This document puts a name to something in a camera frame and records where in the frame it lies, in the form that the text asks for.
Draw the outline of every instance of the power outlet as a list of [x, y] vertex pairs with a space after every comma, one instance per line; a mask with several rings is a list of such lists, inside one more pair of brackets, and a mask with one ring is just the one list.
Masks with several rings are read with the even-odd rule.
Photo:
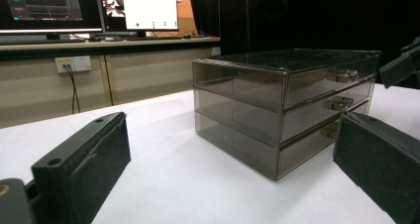
[[220, 47], [212, 48], [211, 56], [219, 56], [220, 55]]
[[75, 56], [73, 58], [76, 71], [91, 70], [90, 56]]
[[68, 73], [69, 66], [71, 67], [72, 71], [76, 71], [73, 57], [57, 57], [55, 59], [55, 65], [58, 73]]

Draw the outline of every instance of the white tabletop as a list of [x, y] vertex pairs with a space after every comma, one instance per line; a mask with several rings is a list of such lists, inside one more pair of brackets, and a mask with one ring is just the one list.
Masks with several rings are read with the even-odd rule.
[[[370, 116], [420, 139], [420, 91], [377, 84]], [[31, 165], [97, 117], [124, 111], [132, 161], [94, 223], [393, 223], [333, 162], [333, 146], [274, 182], [194, 130], [185, 91], [0, 130], [0, 179]]]

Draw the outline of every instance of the transparent drawer organizer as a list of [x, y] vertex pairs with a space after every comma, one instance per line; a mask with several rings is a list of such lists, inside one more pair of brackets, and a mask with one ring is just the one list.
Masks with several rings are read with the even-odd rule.
[[334, 141], [319, 134], [332, 136], [341, 112], [368, 112], [379, 58], [285, 50], [195, 59], [196, 131], [279, 179]]

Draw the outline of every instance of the black cable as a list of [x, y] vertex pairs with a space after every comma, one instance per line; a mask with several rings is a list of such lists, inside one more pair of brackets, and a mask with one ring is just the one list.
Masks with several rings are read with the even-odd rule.
[[83, 38], [83, 37], [79, 37], [76, 34], [71, 34], [72, 36], [74, 36], [75, 38], [79, 38], [79, 39], [84, 39], [84, 40], [88, 40], [88, 38]]
[[[163, 33], [163, 31], [158, 32], [157, 34], [155, 32], [152, 32], [154, 34], [154, 36], [157, 38], [159, 34]], [[170, 33], [170, 32], [166, 32], [167, 34], [169, 34], [170, 37], [176, 37], [176, 35]]]
[[188, 35], [188, 32], [184, 28], [179, 28], [178, 33], [177, 33], [177, 36], [182, 36], [182, 34], [180, 34], [180, 32], [179, 32], [181, 30], [184, 31], [184, 34], [183, 35]]
[[210, 37], [210, 35], [208, 35], [208, 34], [204, 33], [204, 32], [203, 32], [203, 31], [201, 31], [201, 30], [197, 30], [197, 32], [198, 32], [198, 34], [203, 35], [203, 36], [205, 36], [205, 37]]
[[71, 101], [71, 112], [74, 114], [74, 98], [75, 98], [76, 102], [77, 102], [77, 109], [78, 109], [78, 112], [80, 113], [80, 104], [79, 104], [79, 101], [78, 101], [77, 89], [76, 89], [76, 85], [75, 85], [75, 82], [74, 82], [73, 70], [71, 69], [71, 66], [69, 64], [66, 64], [64, 67], [67, 70], [68, 75], [70, 76], [71, 83], [73, 84], [73, 98], [72, 98], [72, 101]]

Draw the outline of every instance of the computer monitor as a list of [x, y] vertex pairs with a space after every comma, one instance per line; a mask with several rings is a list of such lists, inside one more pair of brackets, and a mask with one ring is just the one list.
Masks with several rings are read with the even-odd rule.
[[105, 32], [178, 31], [177, 0], [100, 0]]
[[101, 31], [96, 0], [0, 0], [0, 36]]

